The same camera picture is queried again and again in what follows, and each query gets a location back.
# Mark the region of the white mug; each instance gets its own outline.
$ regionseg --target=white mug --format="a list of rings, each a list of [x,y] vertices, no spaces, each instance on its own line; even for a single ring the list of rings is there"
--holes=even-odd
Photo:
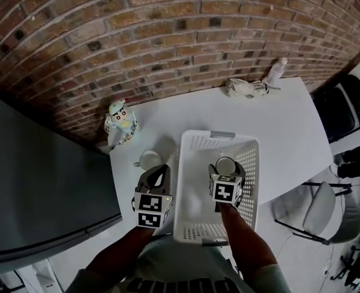
[[[230,157],[223,156],[215,163],[215,169],[219,175],[229,176],[236,171],[236,162]]]
[[[141,154],[139,162],[134,163],[135,167],[141,167],[144,170],[149,170],[155,166],[162,165],[161,157],[154,151],[148,150]]]

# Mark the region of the figurine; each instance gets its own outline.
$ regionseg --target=figurine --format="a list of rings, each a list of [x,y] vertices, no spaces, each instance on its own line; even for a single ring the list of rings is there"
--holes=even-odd
[[[109,106],[109,114],[104,124],[104,129],[109,133],[109,126],[113,128],[119,128],[124,134],[123,140],[118,145],[123,144],[125,141],[130,140],[135,133],[135,130],[139,130],[138,122],[134,113],[125,106],[126,100],[122,99],[112,103]]]

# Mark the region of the gray shirt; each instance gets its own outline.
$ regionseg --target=gray shirt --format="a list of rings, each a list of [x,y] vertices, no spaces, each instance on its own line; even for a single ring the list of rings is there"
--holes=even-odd
[[[263,267],[244,282],[214,247],[179,244],[165,237],[146,246],[134,270],[121,282],[80,270],[67,293],[290,293],[279,265]]]

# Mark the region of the white table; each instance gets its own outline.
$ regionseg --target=white table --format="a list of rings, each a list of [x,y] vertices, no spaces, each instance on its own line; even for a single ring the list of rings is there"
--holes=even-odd
[[[135,226],[131,200],[143,173],[132,163],[145,150],[153,149],[164,159],[170,153],[167,164],[175,195],[181,136],[189,129],[234,132],[259,142],[259,204],[299,186],[332,164],[328,139],[301,78],[280,79],[278,86],[282,88],[279,94],[260,99],[229,98],[223,89],[216,88],[132,106],[142,130],[110,152],[124,224]],[[113,134],[111,130],[109,145]]]

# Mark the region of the plastic water bottle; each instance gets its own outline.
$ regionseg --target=plastic water bottle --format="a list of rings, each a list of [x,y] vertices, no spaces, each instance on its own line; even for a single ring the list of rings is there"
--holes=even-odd
[[[263,82],[269,86],[274,86],[276,81],[283,75],[287,62],[285,57],[280,58],[279,61],[271,67],[268,76],[263,79]]]

